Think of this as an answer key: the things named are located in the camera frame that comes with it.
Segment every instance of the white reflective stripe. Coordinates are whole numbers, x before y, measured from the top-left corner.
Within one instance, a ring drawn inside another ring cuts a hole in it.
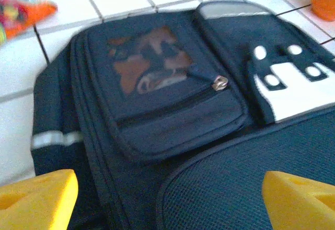
[[[35,150],[48,145],[69,146],[82,141],[83,135],[79,131],[67,134],[63,134],[61,131],[47,131],[36,134],[31,138],[31,149]]]

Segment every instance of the zipper track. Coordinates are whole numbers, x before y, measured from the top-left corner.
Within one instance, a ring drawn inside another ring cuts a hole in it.
[[[175,111],[181,111],[187,108],[190,108],[206,99],[209,99],[216,95],[217,91],[215,91],[212,87],[208,87],[207,89],[188,97],[187,99],[180,101],[174,105],[152,110],[150,112],[142,113],[137,116],[128,117],[124,119],[120,119],[116,121],[116,124],[119,128],[131,127],[137,125],[142,122],[148,122],[150,120],[159,118],[161,116],[166,116]]]

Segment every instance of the backpack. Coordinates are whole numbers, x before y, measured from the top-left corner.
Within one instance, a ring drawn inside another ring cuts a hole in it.
[[[271,229],[266,171],[335,184],[333,58],[241,1],[88,28],[36,79],[36,174],[75,170],[69,229]]]

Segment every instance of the white tile floor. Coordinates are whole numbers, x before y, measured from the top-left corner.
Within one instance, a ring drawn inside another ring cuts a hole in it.
[[[110,17],[195,8],[209,0],[52,0],[59,12],[26,34],[0,47],[0,186],[34,175],[29,151],[34,79],[72,34]],[[316,17],[309,0],[250,0],[295,23],[335,54],[335,22]]]

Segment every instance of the metal zipper pull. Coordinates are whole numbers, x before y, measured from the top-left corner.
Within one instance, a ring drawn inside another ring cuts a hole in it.
[[[199,66],[197,64],[192,64],[188,67],[188,74],[201,78],[212,83],[212,88],[215,91],[223,90],[228,86],[228,79],[219,75],[212,67],[210,66]]]

